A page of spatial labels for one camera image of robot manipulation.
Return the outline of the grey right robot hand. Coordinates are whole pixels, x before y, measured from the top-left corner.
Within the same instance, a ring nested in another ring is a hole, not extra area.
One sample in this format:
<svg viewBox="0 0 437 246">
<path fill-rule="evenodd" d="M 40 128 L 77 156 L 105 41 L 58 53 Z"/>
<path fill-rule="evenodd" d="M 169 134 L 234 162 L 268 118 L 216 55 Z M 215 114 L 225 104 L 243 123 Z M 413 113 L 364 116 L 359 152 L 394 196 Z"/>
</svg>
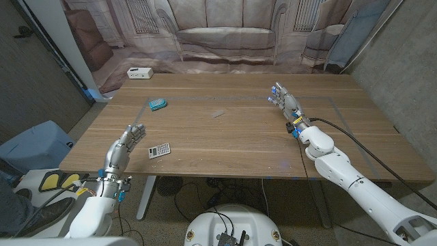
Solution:
<svg viewBox="0 0 437 246">
<path fill-rule="evenodd" d="M 268 97 L 268 101 L 278 106 L 285 118 L 295 128 L 303 131 L 312 126 L 309 119 L 305 116 L 300 103 L 278 81 L 271 87 L 271 92 L 272 97 Z"/>
</svg>

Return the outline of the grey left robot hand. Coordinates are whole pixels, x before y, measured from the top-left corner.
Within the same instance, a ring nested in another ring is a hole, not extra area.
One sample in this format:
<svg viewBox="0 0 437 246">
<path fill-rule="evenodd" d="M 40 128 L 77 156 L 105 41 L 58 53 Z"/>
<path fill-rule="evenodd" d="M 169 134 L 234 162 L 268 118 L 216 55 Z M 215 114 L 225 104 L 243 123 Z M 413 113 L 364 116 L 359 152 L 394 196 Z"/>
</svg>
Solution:
<svg viewBox="0 0 437 246">
<path fill-rule="evenodd" d="M 110 146 L 104 160 L 104 171 L 121 176 L 128 166 L 130 153 L 146 136 L 143 124 L 128 125 L 122 136 Z"/>
</svg>

